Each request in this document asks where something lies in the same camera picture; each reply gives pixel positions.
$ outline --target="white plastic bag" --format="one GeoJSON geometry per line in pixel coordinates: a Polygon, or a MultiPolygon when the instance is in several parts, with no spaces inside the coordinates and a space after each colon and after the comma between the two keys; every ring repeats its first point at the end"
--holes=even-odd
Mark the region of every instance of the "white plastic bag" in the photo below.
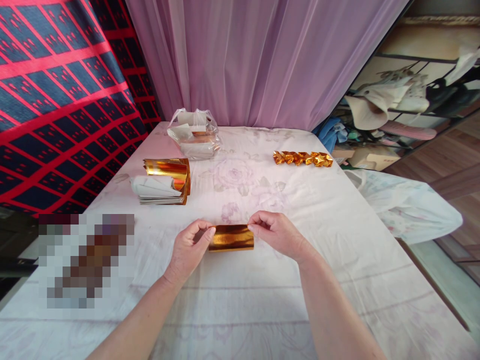
{"type": "Polygon", "coordinates": [[[345,174],[391,234],[407,244],[433,240],[462,225],[462,215],[427,183],[372,170],[345,174]]]}
{"type": "Polygon", "coordinates": [[[219,127],[208,110],[175,111],[167,133],[189,159],[209,159],[220,149],[219,127]],[[175,119],[177,126],[172,126],[175,119]]]}

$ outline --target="folded gold paper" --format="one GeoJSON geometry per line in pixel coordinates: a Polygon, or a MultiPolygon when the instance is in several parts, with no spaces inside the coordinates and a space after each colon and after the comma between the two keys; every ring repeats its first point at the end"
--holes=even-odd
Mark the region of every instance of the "folded gold paper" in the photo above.
{"type": "Polygon", "coordinates": [[[310,155],[308,152],[294,152],[294,151],[275,151],[273,153],[273,159],[275,164],[291,164],[295,163],[296,166],[305,163],[305,165],[314,164],[317,168],[325,167],[330,168],[334,163],[332,157],[325,152],[312,152],[310,155]]]}
{"type": "Polygon", "coordinates": [[[147,175],[170,176],[173,187],[181,192],[182,205],[187,203],[190,195],[190,163],[186,158],[143,159],[143,167],[147,175]]]}
{"type": "Polygon", "coordinates": [[[281,153],[279,153],[278,151],[275,151],[273,153],[273,159],[275,160],[275,163],[278,165],[278,164],[282,164],[285,162],[283,156],[281,153]]]}
{"type": "Polygon", "coordinates": [[[227,251],[253,250],[254,233],[247,225],[217,225],[213,240],[208,246],[208,252],[220,253],[227,251]]]}

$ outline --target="pink curtain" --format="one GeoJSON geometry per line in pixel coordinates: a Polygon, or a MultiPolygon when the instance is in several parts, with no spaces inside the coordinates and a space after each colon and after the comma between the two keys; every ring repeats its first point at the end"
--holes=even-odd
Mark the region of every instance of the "pink curtain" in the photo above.
{"type": "Polygon", "coordinates": [[[311,131],[408,0],[127,0],[167,119],[311,131]]]}

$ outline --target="white tablecloth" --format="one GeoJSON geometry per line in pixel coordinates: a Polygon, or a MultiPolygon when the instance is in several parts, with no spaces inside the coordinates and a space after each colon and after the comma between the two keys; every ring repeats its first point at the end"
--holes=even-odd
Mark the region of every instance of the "white tablecloth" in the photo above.
{"type": "MultiPolygon", "coordinates": [[[[139,205],[129,177],[143,159],[181,157],[160,123],[87,209],[135,214],[135,277],[110,311],[45,319],[37,270],[0,312],[0,358],[82,359],[163,274],[177,233],[197,218],[244,224],[284,212],[326,258],[390,359],[477,359],[477,347],[337,164],[276,165],[274,150],[325,151],[302,130],[221,127],[221,151],[191,161],[187,205],[139,205]]],[[[154,349],[162,359],[315,359],[299,271],[260,239],[207,253],[154,349]]]]}

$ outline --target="row of gold paper ingots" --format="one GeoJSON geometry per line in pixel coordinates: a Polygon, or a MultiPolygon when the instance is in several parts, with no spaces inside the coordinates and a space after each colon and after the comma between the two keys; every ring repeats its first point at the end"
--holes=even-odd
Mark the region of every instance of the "row of gold paper ingots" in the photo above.
{"type": "Polygon", "coordinates": [[[317,168],[322,166],[329,168],[334,163],[332,157],[324,152],[312,152],[309,154],[308,152],[275,151],[275,153],[273,153],[273,159],[277,165],[295,163],[299,166],[305,163],[305,165],[314,164],[317,168]]]}

